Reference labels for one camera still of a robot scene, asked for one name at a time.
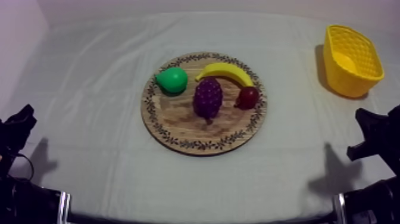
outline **wooden plate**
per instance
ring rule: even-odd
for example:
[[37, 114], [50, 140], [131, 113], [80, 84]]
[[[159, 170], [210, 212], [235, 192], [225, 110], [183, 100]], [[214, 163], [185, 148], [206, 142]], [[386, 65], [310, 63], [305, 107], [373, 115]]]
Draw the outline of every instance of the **wooden plate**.
[[[240, 88], [229, 79], [217, 78], [223, 89], [223, 104], [211, 125], [198, 117], [192, 107], [195, 77], [207, 64], [225, 62], [244, 69], [261, 97], [251, 110], [234, 108]], [[167, 148], [189, 155], [217, 155], [247, 142], [264, 121], [267, 107], [265, 89], [258, 76], [236, 58], [213, 52], [182, 55], [165, 63], [155, 74], [170, 67], [181, 67], [189, 76], [187, 89], [179, 96], [164, 95], [152, 76], [142, 95], [142, 118], [150, 134]]]

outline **yellow plastic basket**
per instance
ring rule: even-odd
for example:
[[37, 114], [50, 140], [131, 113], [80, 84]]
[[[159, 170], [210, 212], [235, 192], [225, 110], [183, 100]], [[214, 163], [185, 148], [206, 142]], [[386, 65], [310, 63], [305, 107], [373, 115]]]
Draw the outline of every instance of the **yellow plastic basket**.
[[327, 28], [324, 61], [328, 85], [346, 97], [363, 96], [385, 76], [372, 42], [345, 26]]

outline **yellow banana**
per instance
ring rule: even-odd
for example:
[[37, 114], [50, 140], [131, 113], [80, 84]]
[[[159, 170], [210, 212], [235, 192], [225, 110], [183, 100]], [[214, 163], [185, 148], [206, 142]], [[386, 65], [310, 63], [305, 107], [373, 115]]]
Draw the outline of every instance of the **yellow banana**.
[[196, 81], [208, 76], [224, 76], [237, 81], [237, 83], [242, 86], [254, 86], [250, 76], [243, 69], [233, 64], [209, 64], [205, 66], [203, 71], [201, 71], [201, 73], [196, 77]]

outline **grape bunch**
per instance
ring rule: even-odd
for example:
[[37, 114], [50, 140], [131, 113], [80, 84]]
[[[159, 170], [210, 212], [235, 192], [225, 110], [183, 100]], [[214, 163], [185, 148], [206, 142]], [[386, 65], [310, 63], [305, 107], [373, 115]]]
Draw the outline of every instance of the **grape bunch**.
[[221, 85], [213, 77], [207, 77], [196, 87], [193, 108], [199, 117], [206, 120], [216, 117], [222, 105]]

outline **white tablecloth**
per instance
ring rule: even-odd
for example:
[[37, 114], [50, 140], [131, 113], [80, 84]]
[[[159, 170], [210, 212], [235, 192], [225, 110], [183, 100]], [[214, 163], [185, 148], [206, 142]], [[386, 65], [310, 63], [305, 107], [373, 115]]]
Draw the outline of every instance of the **white tablecloth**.
[[[320, 53], [335, 21], [252, 13], [171, 13], [57, 27], [25, 68], [1, 117], [25, 104], [38, 120], [26, 149], [34, 182], [73, 195], [72, 210], [124, 220], [256, 222], [323, 214], [330, 197], [393, 173], [379, 157], [350, 163], [363, 107], [400, 103], [399, 36], [347, 24], [376, 45], [386, 77], [364, 99], [323, 87]], [[265, 122], [236, 151], [188, 157], [160, 145], [140, 117], [153, 72], [213, 51], [249, 65], [266, 88]], [[17, 161], [15, 175], [27, 175]]]

